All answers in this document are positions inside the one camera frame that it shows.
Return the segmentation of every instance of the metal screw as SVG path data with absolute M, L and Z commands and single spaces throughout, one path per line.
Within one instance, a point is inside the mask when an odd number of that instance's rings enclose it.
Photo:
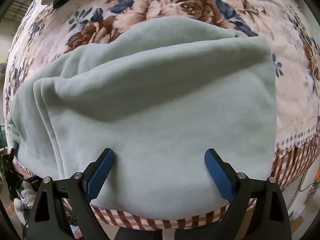
M 276 180 L 274 177 L 270 177 L 270 178 L 269 178 L 269 181 L 270 181 L 271 183 L 276 183 L 276 182 L 277 182 L 277 180 Z
M 243 172 L 239 172 L 238 174 L 239 179 L 245 179 L 246 175 Z
M 81 178 L 81 176 L 82 176 L 82 173 L 81 173 L 81 172 L 76 172 L 76 173 L 73 175 L 73 177 L 74 177 L 75 179 L 79 179 L 79 178 Z
M 45 177 L 44 179 L 43 179 L 43 182 L 44 183 L 48 183 L 50 181 L 50 177 Z

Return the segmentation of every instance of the blue gripper pad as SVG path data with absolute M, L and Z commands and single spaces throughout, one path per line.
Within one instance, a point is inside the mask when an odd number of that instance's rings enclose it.
M 222 198 L 228 200 L 229 203 L 232 203 L 234 199 L 232 183 L 226 173 L 223 171 L 223 168 L 209 150 L 207 150 L 204 154 L 204 163 Z
M 87 183 L 86 200 L 88 203 L 98 197 L 100 190 L 109 175 L 113 163 L 115 162 L 115 153 L 109 150 L 107 155 L 103 158 L 100 165 L 95 170 Z

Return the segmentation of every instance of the gloved hand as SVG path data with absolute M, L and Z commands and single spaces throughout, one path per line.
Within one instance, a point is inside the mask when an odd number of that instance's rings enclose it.
M 25 225 L 26 221 L 23 215 L 23 206 L 27 206 L 28 208 L 32 209 L 36 199 L 37 192 L 33 190 L 32 185 L 27 181 L 23 181 L 21 186 L 22 188 L 24 188 L 24 190 L 21 192 L 23 199 L 20 200 L 18 198 L 15 198 L 13 201 L 13 205 L 17 217 L 19 218 L 21 223 Z

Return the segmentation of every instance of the bed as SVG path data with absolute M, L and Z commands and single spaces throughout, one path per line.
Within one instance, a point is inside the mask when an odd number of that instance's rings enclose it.
M 268 40 L 277 99 L 270 176 L 281 188 L 292 183 L 318 156 L 320 129 L 320 48 L 294 0 L 71 0 L 59 9 L 34 0 L 10 50 L 3 94 L 5 123 L 20 85 L 60 55 L 88 43 L 110 43 L 139 22 L 167 16 L 190 17 Z M 17 159 L 14 162 L 25 178 L 33 175 Z M 199 227 L 221 220 L 227 208 L 178 220 L 154 220 L 92 206 L 100 221 L 140 230 Z

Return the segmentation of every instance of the black cable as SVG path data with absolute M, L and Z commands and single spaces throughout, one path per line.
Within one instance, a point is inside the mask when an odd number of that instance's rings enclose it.
M 301 190 L 301 182 L 302 182 L 302 179 L 303 179 L 303 176 L 302 176 L 302 178 L 301 178 L 301 180 L 300 180 L 300 184 L 299 184 L 299 191 L 300 191 L 300 192 L 305 191 L 305 190 L 308 189 L 310 186 L 312 186 L 314 183 L 316 183 L 317 185 L 320 184 L 320 182 L 313 182 L 313 183 L 311 183 L 308 187 L 306 187 L 304 190 Z
M 23 230 L 22 230 L 22 239 L 27 240 L 27 236 L 25 236 L 26 231 L 27 231 L 27 225 L 29 224 L 29 221 L 24 225 Z

